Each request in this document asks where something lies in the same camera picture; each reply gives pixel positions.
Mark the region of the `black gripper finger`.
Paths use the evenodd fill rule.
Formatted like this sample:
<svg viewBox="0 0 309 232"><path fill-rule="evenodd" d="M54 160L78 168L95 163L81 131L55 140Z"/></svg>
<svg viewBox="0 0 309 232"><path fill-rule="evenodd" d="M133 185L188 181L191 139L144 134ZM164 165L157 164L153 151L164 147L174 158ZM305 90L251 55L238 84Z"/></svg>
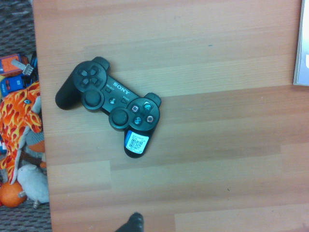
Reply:
<svg viewBox="0 0 309 232"><path fill-rule="evenodd" d="M128 221L123 224L116 232L143 232L144 231L144 218L142 214L133 213Z"/></svg>

